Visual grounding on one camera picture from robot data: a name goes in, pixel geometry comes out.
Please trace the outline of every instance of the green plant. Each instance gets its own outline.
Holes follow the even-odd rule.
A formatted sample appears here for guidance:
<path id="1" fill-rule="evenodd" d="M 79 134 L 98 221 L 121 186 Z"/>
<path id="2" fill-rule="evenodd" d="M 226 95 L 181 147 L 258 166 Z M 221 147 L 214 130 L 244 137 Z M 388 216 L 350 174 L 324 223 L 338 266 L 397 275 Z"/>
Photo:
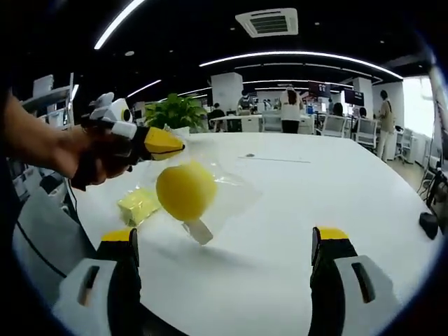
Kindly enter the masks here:
<path id="1" fill-rule="evenodd" d="M 146 105 L 146 124 L 161 129 L 165 124 L 173 129 L 186 126 L 198 129 L 203 128 L 202 116 L 206 114 L 195 96 L 171 93 L 165 101 Z"/>

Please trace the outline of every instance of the yellow ball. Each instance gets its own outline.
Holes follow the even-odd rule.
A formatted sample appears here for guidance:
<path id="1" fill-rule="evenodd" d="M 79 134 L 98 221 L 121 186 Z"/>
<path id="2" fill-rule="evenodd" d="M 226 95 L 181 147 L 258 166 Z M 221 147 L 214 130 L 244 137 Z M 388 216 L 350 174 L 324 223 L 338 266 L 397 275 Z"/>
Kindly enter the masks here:
<path id="1" fill-rule="evenodd" d="M 218 186 L 195 161 L 166 168 L 155 185 L 159 202 L 179 221 L 196 221 L 213 202 Z"/>

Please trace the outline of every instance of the white table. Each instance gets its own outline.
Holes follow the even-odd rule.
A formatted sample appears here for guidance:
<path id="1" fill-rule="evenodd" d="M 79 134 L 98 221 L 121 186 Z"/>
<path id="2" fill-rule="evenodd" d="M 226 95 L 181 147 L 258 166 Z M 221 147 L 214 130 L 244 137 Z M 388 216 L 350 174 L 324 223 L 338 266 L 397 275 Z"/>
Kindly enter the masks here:
<path id="1" fill-rule="evenodd" d="M 427 238 L 418 224 L 426 205 L 352 140 L 266 133 L 194 134 L 191 140 L 198 150 L 218 153 L 226 170 L 262 196 L 205 247 L 164 211 L 140 226 L 141 303 L 175 328 L 191 336 L 307 335 L 315 225 L 345 231 L 358 254 L 388 274 L 401 303 L 423 283 L 441 234 Z M 123 227 L 116 201 L 147 165 L 75 192 L 94 246 Z"/>

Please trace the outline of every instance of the computer monitor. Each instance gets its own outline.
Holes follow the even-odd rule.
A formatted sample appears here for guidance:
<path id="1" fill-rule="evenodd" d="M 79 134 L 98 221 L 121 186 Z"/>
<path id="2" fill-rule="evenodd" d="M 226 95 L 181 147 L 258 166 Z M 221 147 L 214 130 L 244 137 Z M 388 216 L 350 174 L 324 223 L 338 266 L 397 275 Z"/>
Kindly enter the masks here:
<path id="1" fill-rule="evenodd" d="M 330 84 L 325 84 L 321 82 L 308 82 L 309 93 L 315 97 L 325 97 L 330 98 Z"/>
<path id="2" fill-rule="evenodd" d="M 364 94 L 362 92 L 344 89 L 344 96 L 347 104 L 364 106 Z"/>

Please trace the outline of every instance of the ceiling light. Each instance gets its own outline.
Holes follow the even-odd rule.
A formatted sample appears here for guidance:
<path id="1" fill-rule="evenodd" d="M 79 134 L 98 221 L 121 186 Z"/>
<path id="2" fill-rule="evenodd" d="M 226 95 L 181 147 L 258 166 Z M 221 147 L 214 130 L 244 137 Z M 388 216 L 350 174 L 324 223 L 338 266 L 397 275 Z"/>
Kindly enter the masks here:
<path id="1" fill-rule="evenodd" d="M 341 55 L 328 54 L 326 52 L 314 52 L 314 51 L 265 51 L 265 52 L 252 52 L 250 54 L 243 54 L 243 55 L 237 55 L 237 56 L 231 56 L 231 57 L 216 59 L 214 61 L 202 63 L 199 66 L 200 67 L 206 67 L 207 65 L 212 65 L 212 64 L 226 62 L 226 61 L 231 61 L 231 60 L 238 60 L 240 58 L 258 57 L 258 56 L 274 56 L 274 55 L 316 56 L 316 57 L 333 58 L 333 59 L 337 59 L 337 60 L 343 60 L 343 61 L 348 61 L 348 62 L 352 62 L 352 63 L 362 64 L 362 65 L 365 65 L 365 66 L 370 67 L 372 69 L 376 69 L 378 71 L 383 71 L 383 72 L 385 72 L 385 73 L 387 73 L 389 75 L 395 76 L 396 78 L 399 78 L 400 80 L 403 79 L 402 76 L 398 75 L 395 72 L 392 72 L 392 71 L 390 71 L 388 69 L 382 68 L 380 66 L 377 66 L 375 64 L 372 64 L 372 63 L 369 63 L 369 62 L 366 62 L 366 61 L 361 61 L 360 59 L 347 57 L 347 56 L 341 56 Z"/>
<path id="2" fill-rule="evenodd" d="M 136 93 L 138 93 L 138 92 L 140 92 L 140 91 L 142 91 L 142 90 L 145 90 L 146 88 L 149 88 L 150 86 L 153 86 L 153 85 L 155 85 L 155 84 L 157 84 L 157 83 L 160 83 L 161 81 L 162 81 L 162 80 L 159 79 L 159 80 L 156 80 L 155 82 L 152 82 L 151 84 L 147 84 L 147 86 L 143 86 L 141 89 L 138 89 L 137 91 L 131 93 L 129 96 L 127 96 L 127 98 L 129 98 L 129 97 L 135 95 Z"/>
<path id="3" fill-rule="evenodd" d="M 123 11 L 115 18 L 114 21 L 107 27 L 106 31 L 101 35 L 97 44 L 95 44 L 95 50 L 100 49 L 107 39 L 112 35 L 115 29 L 127 18 L 127 16 L 132 13 L 138 6 L 140 6 L 145 0 L 133 0 Z"/>
<path id="4" fill-rule="evenodd" d="M 73 99 L 75 99 L 76 93 L 78 93 L 79 85 L 76 84 L 73 86 L 73 91 L 71 91 L 71 98 L 70 101 L 72 102 Z"/>
<path id="5" fill-rule="evenodd" d="M 286 87 L 257 87 L 255 90 L 286 90 Z M 294 90 L 308 90 L 308 87 L 294 87 Z"/>
<path id="6" fill-rule="evenodd" d="M 203 89 L 198 89 L 198 90 L 193 90 L 193 91 L 188 91 L 188 92 L 184 92 L 184 93 L 179 93 L 178 96 L 183 96 L 183 95 L 188 95 L 189 93 L 196 93 L 196 92 L 201 92 L 201 91 L 205 91 L 205 90 L 210 90 L 211 87 L 204 87 Z M 158 102 L 164 102 L 165 100 L 167 100 L 167 98 L 161 99 Z"/>
<path id="7" fill-rule="evenodd" d="M 332 82 L 321 82 L 319 80 L 307 80 L 307 79 L 268 79 L 268 80 L 252 80 L 250 82 L 243 82 L 243 84 L 255 84 L 255 83 L 279 83 L 279 82 L 296 82 L 296 83 L 307 83 L 307 82 L 317 82 L 325 83 L 336 86 L 345 86 L 346 88 L 353 88 L 352 85 L 332 83 Z"/>
<path id="8" fill-rule="evenodd" d="M 351 70 L 351 69 L 347 69 L 347 68 L 341 68 L 340 66 L 312 64 L 312 63 L 287 63 L 287 62 L 286 63 L 263 63 L 263 64 L 254 64 L 254 65 L 246 65 L 246 66 L 236 66 L 234 69 L 269 67 L 269 66 L 279 66 L 279 65 L 293 65 L 293 66 L 299 66 L 299 67 L 322 67 L 322 68 L 335 69 L 335 70 L 339 70 L 339 71 L 353 72 L 354 74 L 360 74 L 363 76 L 372 77 L 377 80 L 380 79 L 379 77 L 370 75 L 365 72 L 355 71 L 355 70 Z"/>
<path id="9" fill-rule="evenodd" d="M 179 93 L 178 96 L 188 95 L 189 93 L 196 93 L 196 92 L 201 92 L 201 91 L 209 90 L 209 89 L 211 89 L 211 87 L 204 87 L 203 89 L 198 89 L 198 90 L 188 91 L 188 92 L 184 92 L 184 93 Z"/>
<path id="10" fill-rule="evenodd" d="M 207 97 L 207 95 L 206 94 L 202 94 L 200 96 L 196 96 L 196 97 L 193 97 L 193 98 L 196 99 L 196 98 L 204 98 L 204 97 Z"/>

